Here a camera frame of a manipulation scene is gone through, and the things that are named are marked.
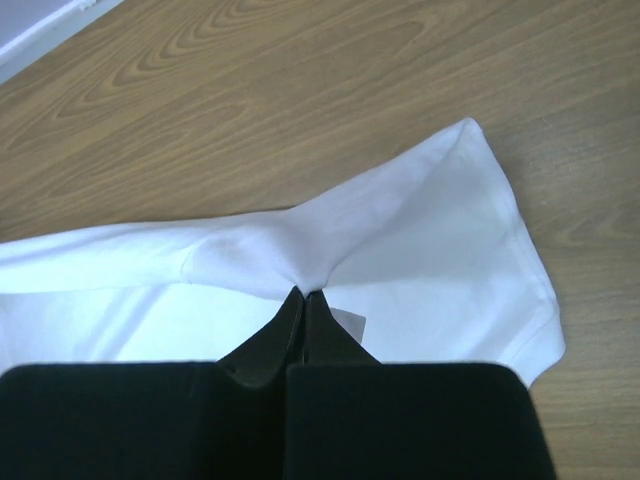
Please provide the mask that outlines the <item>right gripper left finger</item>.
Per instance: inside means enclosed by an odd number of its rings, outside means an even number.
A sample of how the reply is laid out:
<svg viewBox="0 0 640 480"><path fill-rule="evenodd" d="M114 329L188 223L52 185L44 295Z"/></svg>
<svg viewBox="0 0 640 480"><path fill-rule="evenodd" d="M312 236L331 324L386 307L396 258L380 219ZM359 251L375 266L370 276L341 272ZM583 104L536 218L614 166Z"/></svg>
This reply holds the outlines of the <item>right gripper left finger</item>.
<svg viewBox="0 0 640 480"><path fill-rule="evenodd" d="M216 365L243 388L262 389L301 357L305 297L294 287L274 317Z"/></svg>

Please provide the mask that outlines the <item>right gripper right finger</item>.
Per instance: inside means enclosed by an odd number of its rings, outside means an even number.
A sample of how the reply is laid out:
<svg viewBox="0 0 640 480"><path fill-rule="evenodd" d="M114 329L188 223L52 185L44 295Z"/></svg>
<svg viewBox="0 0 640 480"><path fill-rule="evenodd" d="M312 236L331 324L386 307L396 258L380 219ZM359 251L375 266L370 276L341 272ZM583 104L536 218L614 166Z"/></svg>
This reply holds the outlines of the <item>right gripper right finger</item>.
<svg viewBox="0 0 640 480"><path fill-rule="evenodd" d="M324 293L314 291L306 300L302 364L361 366L380 362L338 323Z"/></svg>

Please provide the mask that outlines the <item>white t-shirt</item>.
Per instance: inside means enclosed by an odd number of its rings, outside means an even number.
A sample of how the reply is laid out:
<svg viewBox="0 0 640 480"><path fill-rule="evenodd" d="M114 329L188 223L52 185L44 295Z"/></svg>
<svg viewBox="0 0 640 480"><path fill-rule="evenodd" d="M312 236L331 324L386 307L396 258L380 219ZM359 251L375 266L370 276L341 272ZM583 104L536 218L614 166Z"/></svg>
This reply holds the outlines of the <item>white t-shirt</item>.
<svg viewBox="0 0 640 480"><path fill-rule="evenodd" d="M531 385L566 350L512 188L467 118L289 209L3 243L1 367L218 360L293 288L322 291L384 363L496 363Z"/></svg>

